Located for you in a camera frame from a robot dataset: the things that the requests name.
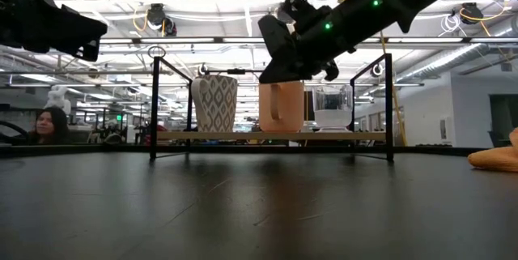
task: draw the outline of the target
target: orange object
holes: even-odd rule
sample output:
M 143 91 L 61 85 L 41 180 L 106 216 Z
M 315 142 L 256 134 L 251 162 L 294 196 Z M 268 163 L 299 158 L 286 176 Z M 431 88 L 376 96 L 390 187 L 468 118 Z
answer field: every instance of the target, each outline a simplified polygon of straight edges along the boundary
M 264 132 L 299 132 L 304 126 L 304 85 L 259 85 L 259 126 Z
M 512 147 L 497 147 L 478 151 L 468 156 L 475 168 L 486 170 L 518 172 L 518 129 L 509 135 Z

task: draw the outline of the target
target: woman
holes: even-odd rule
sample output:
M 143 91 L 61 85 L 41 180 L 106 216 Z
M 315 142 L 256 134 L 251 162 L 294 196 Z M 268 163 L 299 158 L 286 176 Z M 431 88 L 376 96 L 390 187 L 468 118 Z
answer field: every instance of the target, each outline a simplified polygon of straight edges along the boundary
M 36 119 L 36 128 L 29 133 L 30 144 L 65 144 L 68 122 L 63 110 L 56 107 L 44 109 Z

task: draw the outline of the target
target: ceiling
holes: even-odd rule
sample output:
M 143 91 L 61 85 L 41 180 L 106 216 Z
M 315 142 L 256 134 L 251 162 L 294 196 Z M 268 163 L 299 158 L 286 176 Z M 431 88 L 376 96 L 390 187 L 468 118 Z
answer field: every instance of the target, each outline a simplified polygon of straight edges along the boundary
M 174 19 L 178 28 L 178 36 L 260 36 L 257 21 L 264 14 L 274 11 L 282 0 L 55 0 L 57 5 L 67 5 L 82 15 L 101 20 L 108 24 L 108 34 L 104 38 L 135 38 L 160 37 L 160 32 L 151 29 L 149 26 L 145 30 L 139 31 L 138 27 L 143 27 L 145 20 L 142 14 L 152 3 L 163 3 L 165 11 Z M 308 0 L 314 6 L 336 6 L 337 0 Z M 439 0 L 425 9 L 413 22 L 407 36 L 463 36 L 459 29 L 446 32 L 444 25 L 445 18 L 454 9 L 459 9 L 463 2 L 476 2 L 482 9 L 486 17 L 501 14 L 500 17 L 487 22 L 488 26 L 506 19 L 513 15 L 512 8 L 518 5 L 516 0 Z M 462 24 L 461 28 L 468 36 L 475 36 L 481 32 L 479 25 L 467 26 Z M 399 27 L 394 24 L 384 30 L 385 36 L 403 36 Z M 198 68 L 205 64 L 212 70 L 225 70 L 228 68 L 245 68 L 261 70 L 270 62 L 270 56 L 263 46 L 249 47 L 230 47 L 223 50 L 227 45 L 196 45 L 197 53 L 190 53 L 191 44 L 186 45 L 163 45 L 171 48 L 178 53 L 169 53 L 165 58 L 171 64 L 178 67 L 185 74 L 195 77 Z M 115 49 L 116 46 L 103 45 L 104 49 Z M 3 50 L 11 56 L 10 51 Z M 66 70 L 88 70 L 98 68 L 100 70 L 150 70 L 152 58 L 147 54 L 147 47 L 136 49 L 132 54 L 104 54 L 99 57 L 97 62 L 84 62 L 73 60 L 66 55 L 58 56 L 41 55 L 34 53 L 17 52 L 15 59 L 22 62 L 26 68 L 34 68 L 35 62 L 40 62 L 41 69 L 57 69 L 66 65 Z M 430 49 L 390 49 L 395 61 L 395 71 L 402 72 L 413 64 L 422 61 L 437 50 Z M 378 58 L 383 53 L 382 49 L 359 49 L 354 54 L 344 53 L 336 59 L 340 69 L 339 81 L 348 81 L 360 69 Z M 9 65 L 0 65 L 4 69 L 9 69 Z M 34 79 L 26 77 L 15 77 L 17 81 L 34 83 Z M 240 75 L 236 77 L 241 83 L 256 83 L 257 77 L 252 74 Z M 87 76 L 69 75 L 56 77 L 63 82 L 70 83 L 109 83 L 104 76 L 100 79 L 90 79 Z M 151 83 L 149 74 L 132 75 L 131 83 Z M 161 83 L 183 83 L 183 79 L 178 75 L 161 75 Z M 88 93 L 86 89 L 76 89 L 76 91 Z M 116 98 L 133 99 L 125 96 L 123 88 L 109 88 L 102 91 L 104 94 L 111 92 Z M 161 94 L 170 99 L 178 99 L 185 96 L 186 90 L 180 87 L 162 87 Z M 256 87 L 241 87 L 240 96 L 257 96 Z M 257 109 L 257 104 L 247 104 L 247 107 Z

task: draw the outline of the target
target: dark hair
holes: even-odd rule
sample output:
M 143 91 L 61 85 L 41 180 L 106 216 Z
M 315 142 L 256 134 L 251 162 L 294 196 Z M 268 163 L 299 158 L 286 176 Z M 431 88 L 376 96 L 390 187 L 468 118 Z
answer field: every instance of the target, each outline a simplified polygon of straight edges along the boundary
M 54 125 L 54 133 L 45 144 L 66 143 L 68 139 L 68 120 L 65 112 L 57 107 L 48 107 L 38 114 L 36 123 L 43 113 L 50 113 Z M 31 143 L 38 143 L 40 141 L 40 135 L 36 131 L 31 132 L 30 141 Z

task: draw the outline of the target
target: patterned vase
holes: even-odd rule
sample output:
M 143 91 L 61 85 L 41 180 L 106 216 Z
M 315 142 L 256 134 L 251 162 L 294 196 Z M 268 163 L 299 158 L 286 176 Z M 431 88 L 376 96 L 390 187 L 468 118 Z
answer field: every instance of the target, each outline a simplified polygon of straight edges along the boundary
M 199 132 L 232 132 L 236 118 L 237 79 L 206 75 L 191 87 Z

